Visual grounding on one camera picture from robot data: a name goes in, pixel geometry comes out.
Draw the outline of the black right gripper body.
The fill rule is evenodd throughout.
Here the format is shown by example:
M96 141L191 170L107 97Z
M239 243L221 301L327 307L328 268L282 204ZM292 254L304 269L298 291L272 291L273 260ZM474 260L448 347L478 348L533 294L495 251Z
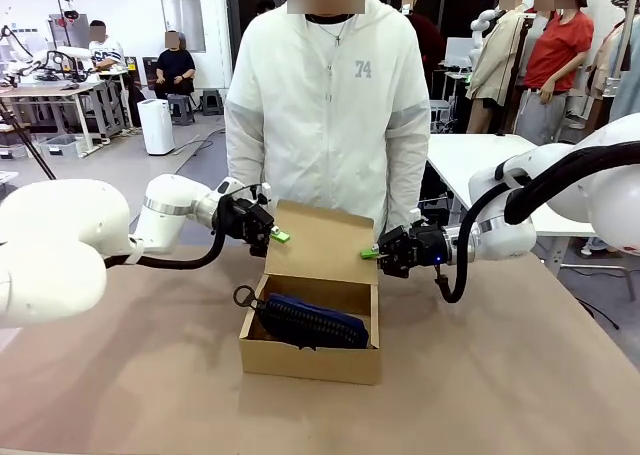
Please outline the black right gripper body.
M415 267L446 262L445 234L437 226L399 226L381 235L377 246L378 268L396 278L408 278Z

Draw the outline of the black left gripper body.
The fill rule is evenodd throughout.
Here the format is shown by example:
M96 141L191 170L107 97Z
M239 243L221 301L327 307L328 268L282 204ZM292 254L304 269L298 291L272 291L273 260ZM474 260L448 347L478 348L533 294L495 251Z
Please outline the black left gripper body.
M230 237L249 245L249 253L254 257L265 257L268 251L273 216L267 211L268 199L259 194L256 201L224 195L216 211L213 248L219 254L225 239Z

